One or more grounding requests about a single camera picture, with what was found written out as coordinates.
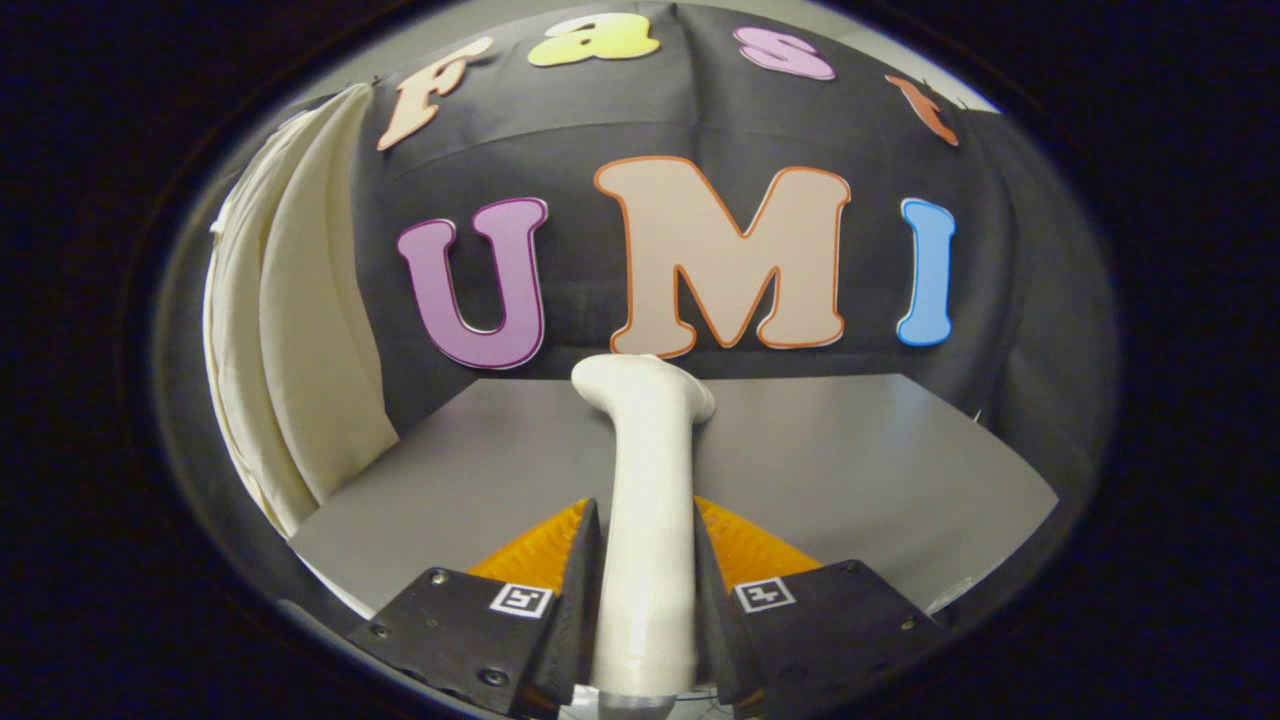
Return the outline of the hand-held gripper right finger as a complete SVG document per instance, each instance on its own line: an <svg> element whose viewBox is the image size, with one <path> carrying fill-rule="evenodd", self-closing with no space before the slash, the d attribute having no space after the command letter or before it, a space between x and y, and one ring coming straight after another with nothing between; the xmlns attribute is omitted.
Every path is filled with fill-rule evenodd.
<svg viewBox="0 0 1280 720"><path fill-rule="evenodd" d="M858 560L820 565L705 498L695 501L695 630L736 716L828 716L951 638Z"/></svg>

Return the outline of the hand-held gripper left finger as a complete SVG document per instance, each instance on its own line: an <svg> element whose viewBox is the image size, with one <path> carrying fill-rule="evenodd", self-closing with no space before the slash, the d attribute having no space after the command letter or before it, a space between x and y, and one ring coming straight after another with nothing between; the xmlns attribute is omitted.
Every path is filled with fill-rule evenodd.
<svg viewBox="0 0 1280 720"><path fill-rule="evenodd" d="M596 502L580 500L470 571L428 569L349 642L474 707L554 719L588 653L600 552Z"/></svg>

